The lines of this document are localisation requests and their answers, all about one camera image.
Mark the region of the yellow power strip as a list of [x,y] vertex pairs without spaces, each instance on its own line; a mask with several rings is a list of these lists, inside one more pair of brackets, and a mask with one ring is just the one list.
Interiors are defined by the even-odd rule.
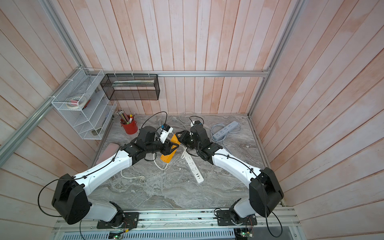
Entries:
[[164,145],[165,145],[165,148],[164,148],[164,151],[162,153],[161,160],[164,163],[168,164],[171,162],[173,156],[175,155],[177,149],[179,148],[180,142],[179,142],[177,136],[173,135],[170,140],[169,139],[165,140]]

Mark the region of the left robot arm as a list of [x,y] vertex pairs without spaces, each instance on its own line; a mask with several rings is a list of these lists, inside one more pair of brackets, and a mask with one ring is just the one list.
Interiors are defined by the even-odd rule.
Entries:
[[52,200],[53,207],[69,225],[89,219],[119,228],[125,219],[124,211],[114,202],[92,203],[88,196],[110,177],[136,164],[147,154],[172,154],[179,147],[167,139],[172,131],[173,128],[167,124],[160,129],[145,126],[134,140],[120,147],[110,158],[75,176],[66,174],[60,177]]

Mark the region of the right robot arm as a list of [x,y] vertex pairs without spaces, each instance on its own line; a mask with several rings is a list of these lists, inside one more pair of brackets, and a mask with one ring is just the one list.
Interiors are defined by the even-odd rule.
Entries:
[[272,169],[262,170],[236,158],[221,145],[212,142],[202,124],[193,125],[189,131],[178,132],[176,137],[185,147],[196,150],[201,159],[226,170],[248,187],[249,197],[231,207],[235,217],[243,219],[258,214],[267,218],[284,198]]

